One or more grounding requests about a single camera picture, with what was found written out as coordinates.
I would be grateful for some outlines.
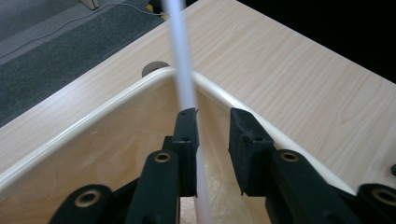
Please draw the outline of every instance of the white tube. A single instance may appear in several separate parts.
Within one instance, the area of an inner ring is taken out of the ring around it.
[[[168,16],[171,18],[171,33],[174,58],[177,66],[177,91],[181,110],[196,107],[195,88],[192,80],[189,40],[180,0],[163,0]]]
[[[180,110],[197,107],[195,88],[192,78],[192,66],[187,29],[182,9],[184,4],[180,0],[163,0],[163,6],[171,18],[171,33],[174,58],[177,66],[177,94]],[[197,155],[197,194],[194,198],[195,215],[200,224],[211,223],[210,202],[207,194],[207,184],[204,168],[204,156],[201,148]]]

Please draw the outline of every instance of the light wood surface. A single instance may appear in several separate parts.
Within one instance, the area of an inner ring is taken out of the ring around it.
[[[396,86],[236,1],[187,10],[195,70],[311,152],[353,189],[396,187]],[[0,172],[154,61],[174,64],[167,22],[0,129]]]

